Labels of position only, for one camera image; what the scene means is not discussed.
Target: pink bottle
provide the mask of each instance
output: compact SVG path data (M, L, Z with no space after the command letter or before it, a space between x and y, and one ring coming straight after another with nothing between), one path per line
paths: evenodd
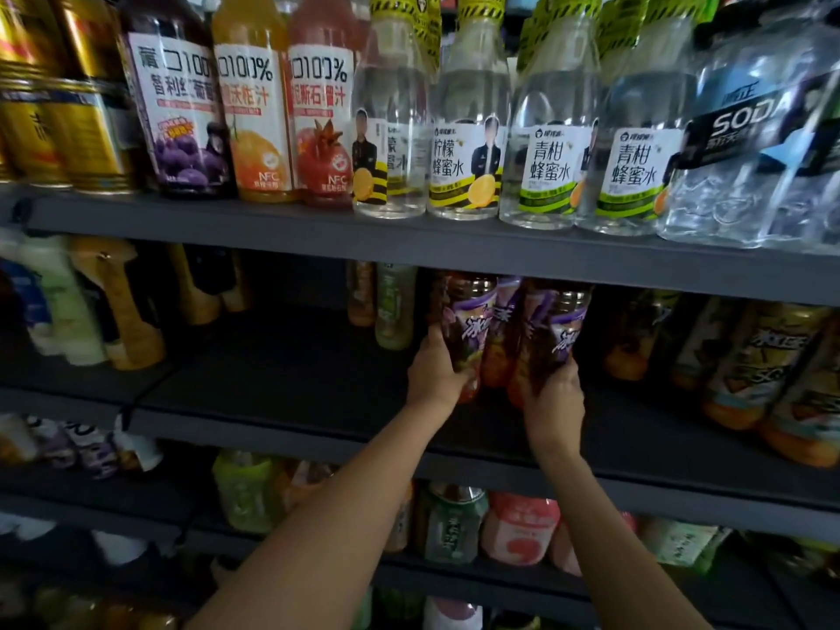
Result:
M622 517L627 526L633 532L636 531L637 523L633 515L628 512L623 512ZM574 574L581 577L581 565L578 564L577 555L574 554L572 548L572 539L569 536L569 527L566 526L565 521L561 521L557 527L557 532L554 534L554 539L551 540L551 563L557 566L562 571Z
M560 508L554 500L490 493L490 512L481 533L481 548L505 564L538 564L559 521Z

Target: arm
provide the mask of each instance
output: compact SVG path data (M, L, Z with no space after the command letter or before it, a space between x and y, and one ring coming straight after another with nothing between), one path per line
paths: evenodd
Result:
M528 441L548 476L569 527L574 552L605 630L709 630L625 524L582 458L584 406L570 359L536 399L523 385Z
M467 380L430 328L402 411L269 535L189 630L349 628L420 456Z

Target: hand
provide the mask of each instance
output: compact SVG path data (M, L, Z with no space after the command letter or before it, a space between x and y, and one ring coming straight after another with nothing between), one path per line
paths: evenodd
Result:
M420 344L412 366L408 368L408 405L438 406L452 413L461 389L472 376L472 371L456 373L440 332L440 325L428 328L428 336Z
M530 381L519 381L519 387L525 401L528 442L540 466L563 451L580 455L583 391L574 358L570 355L566 364L549 376L537 397Z

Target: person's left arm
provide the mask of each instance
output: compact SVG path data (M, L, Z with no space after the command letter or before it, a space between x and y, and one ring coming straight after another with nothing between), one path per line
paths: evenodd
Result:
M349 628L408 482L467 380L430 328L402 411L271 533L188 630Z

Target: person's left hand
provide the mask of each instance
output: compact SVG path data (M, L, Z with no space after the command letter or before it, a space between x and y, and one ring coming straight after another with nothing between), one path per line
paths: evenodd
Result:
M471 370L456 373L452 369L440 325L433 325L428 328L428 336L423 339L412 366L408 368L406 406L438 407L448 417L471 376Z

